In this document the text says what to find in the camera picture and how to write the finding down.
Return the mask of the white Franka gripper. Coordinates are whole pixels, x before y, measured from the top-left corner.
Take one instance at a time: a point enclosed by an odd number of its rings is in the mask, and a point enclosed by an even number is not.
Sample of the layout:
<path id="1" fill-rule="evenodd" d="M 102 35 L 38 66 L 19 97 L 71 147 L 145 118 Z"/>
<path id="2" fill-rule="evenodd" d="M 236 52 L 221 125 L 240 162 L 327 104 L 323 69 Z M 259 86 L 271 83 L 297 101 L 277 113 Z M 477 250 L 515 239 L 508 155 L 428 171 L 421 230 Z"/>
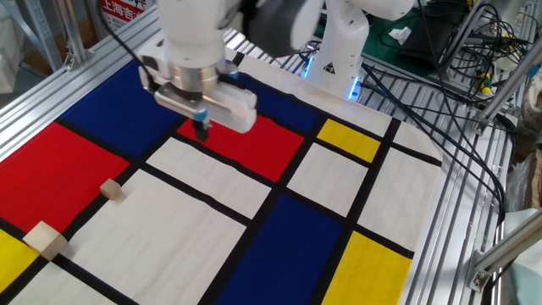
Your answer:
<path id="1" fill-rule="evenodd" d="M 257 95 L 236 82 L 237 67 L 221 58 L 202 68 L 170 64 L 164 42 L 148 42 L 137 53 L 143 88 L 156 102 L 192 120 L 195 137 L 205 142 L 214 124 L 248 132 L 257 118 Z"/>

